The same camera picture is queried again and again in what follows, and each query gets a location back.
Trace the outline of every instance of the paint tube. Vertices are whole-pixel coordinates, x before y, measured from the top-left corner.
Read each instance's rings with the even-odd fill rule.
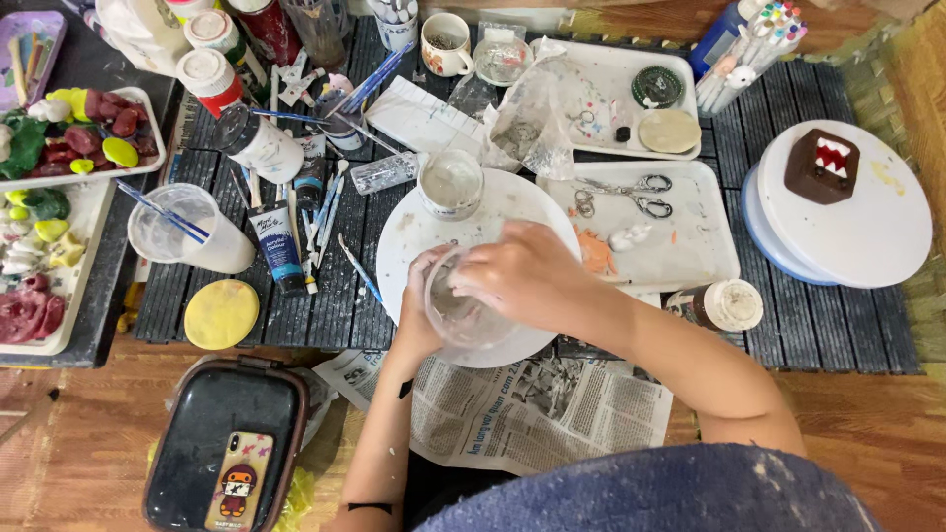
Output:
[[[259,237],[259,248],[270,264],[272,279],[283,296],[307,295],[306,276],[289,228],[288,203],[279,201],[275,205],[262,205],[253,209],[250,223]]]

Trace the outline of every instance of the orange clay piece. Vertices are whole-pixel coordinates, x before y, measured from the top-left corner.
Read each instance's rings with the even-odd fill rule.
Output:
[[[611,256],[611,249],[607,247],[607,242],[599,240],[598,235],[592,233],[590,229],[580,233],[577,224],[572,228],[578,235],[578,245],[582,248],[582,262],[585,269],[597,275],[616,274],[618,269],[614,267],[614,258]]]

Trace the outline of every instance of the red mouth with white teeth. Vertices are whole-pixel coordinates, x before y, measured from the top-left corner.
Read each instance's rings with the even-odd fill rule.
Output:
[[[815,150],[815,164],[842,179],[847,179],[848,173],[844,167],[848,163],[849,154],[850,148],[840,142],[819,138]]]

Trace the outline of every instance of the teacup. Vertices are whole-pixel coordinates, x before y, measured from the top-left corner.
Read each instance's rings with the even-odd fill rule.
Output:
[[[424,23],[420,38],[420,53],[430,72],[450,78],[473,71],[470,30],[464,19],[452,13],[437,13]]]

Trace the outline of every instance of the phone case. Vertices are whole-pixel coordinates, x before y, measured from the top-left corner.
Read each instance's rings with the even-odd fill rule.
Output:
[[[235,437],[239,441],[233,446]],[[272,436],[235,432],[225,445],[226,454],[203,526],[215,532],[249,532],[259,503],[256,487],[262,486],[270,462]]]

